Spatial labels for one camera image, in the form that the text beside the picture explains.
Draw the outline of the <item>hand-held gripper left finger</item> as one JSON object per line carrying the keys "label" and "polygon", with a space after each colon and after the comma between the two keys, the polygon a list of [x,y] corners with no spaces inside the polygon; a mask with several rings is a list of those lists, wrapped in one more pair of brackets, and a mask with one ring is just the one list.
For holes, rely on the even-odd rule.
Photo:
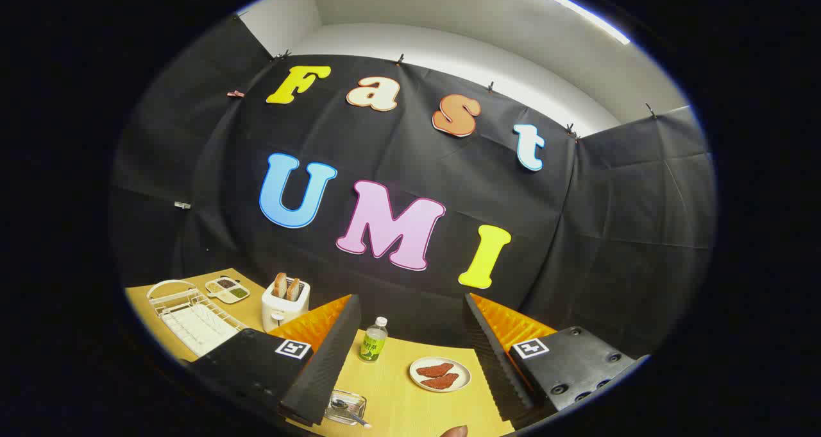
{"label": "hand-held gripper left finger", "polygon": [[319,425],[360,321],[360,297],[346,295],[271,332],[243,329],[187,368],[249,413]]}

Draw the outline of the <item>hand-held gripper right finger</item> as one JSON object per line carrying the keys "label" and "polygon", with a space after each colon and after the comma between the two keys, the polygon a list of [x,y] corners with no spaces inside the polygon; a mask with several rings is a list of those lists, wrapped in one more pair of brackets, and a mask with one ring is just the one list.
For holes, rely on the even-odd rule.
{"label": "hand-held gripper right finger", "polygon": [[513,425],[568,413],[644,362],[588,329],[552,329],[474,293],[463,318],[500,417]]}

